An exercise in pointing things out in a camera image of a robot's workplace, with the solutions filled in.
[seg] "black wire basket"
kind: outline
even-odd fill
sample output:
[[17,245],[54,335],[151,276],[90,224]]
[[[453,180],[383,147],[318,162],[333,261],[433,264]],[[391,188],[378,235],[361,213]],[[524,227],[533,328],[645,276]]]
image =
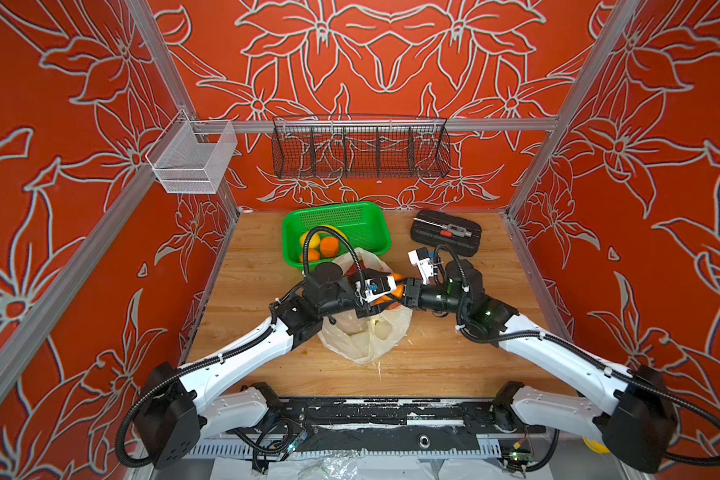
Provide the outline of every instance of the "black wire basket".
[[327,114],[272,121],[278,178],[442,178],[451,171],[445,118]]

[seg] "red floral wallpaper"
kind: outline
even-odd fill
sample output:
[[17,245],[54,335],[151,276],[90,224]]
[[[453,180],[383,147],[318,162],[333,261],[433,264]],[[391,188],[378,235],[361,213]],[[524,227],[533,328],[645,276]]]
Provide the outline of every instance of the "red floral wallpaper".
[[175,113],[120,0],[0,2],[0,345]]
[[[613,2],[150,0],[202,118],[304,113],[555,116]],[[240,138],[238,204],[347,199],[387,208],[506,206],[541,132],[458,133],[438,180],[279,180],[263,134]]]
[[[579,345],[720,416],[720,1],[641,4],[518,223]],[[720,449],[680,418],[674,452]]]
[[[175,113],[122,0],[0,1],[0,346]],[[123,475],[116,424],[178,362],[229,225],[151,187],[0,407],[0,478]]]
[[122,477],[117,427],[178,363],[230,224],[215,197],[153,184],[0,406],[0,478]]

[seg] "plastic bag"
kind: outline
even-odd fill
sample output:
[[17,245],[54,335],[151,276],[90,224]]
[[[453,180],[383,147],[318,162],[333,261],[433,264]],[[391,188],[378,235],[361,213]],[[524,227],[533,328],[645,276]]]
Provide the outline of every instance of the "plastic bag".
[[329,452],[322,458],[269,464],[267,480],[358,480],[355,452]]
[[[376,255],[362,248],[355,249],[355,253],[365,268],[392,273],[389,265]],[[345,274],[354,265],[349,254],[337,257],[333,263],[339,265]],[[413,311],[406,306],[387,309],[362,319],[357,318],[354,310],[342,312],[334,315],[335,325],[326,318],[318,336],[327,349],[355,363],[373,362],[403,339],[411,325],[412,315]]]

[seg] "green plastic basket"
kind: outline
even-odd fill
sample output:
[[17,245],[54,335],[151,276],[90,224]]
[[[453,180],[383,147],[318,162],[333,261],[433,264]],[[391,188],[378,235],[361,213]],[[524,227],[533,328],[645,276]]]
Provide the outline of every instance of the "green plastic basket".
[[[384,213],[378,205],[372,202],[355,202],[315,206],[295,210],[282,220],[282,258],[287,264],[302,268],[302,262],[298,260],[302,254],[298,238],[318,225],[335,226],[344,232],[353,247],[363,248],[375,255],[386,254],[392,246]],[[346,253],[346,247],[339,244],[338,254]],[[317,264],[332,260],[333,258],[325,258],[310,262],[309,267],[314,268]]]

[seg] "screwdriver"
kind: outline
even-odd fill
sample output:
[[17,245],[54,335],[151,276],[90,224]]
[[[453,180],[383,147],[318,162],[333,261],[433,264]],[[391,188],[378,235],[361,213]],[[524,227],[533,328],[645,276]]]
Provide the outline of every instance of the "screwdriver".
[[417,216],[414,217],[414,220],[422,222],[423,224],[430,224],[430,225],[436,226],[437,228],[440,229],[440,235],[442,235],[442,236],[453,236],[453,235],[466,236],[466,237],[472,236],[472,232],[470,232],[463,226],[453,225],[453,224],[436,224],[429,220],[424,220],[423,218],[418,218]]

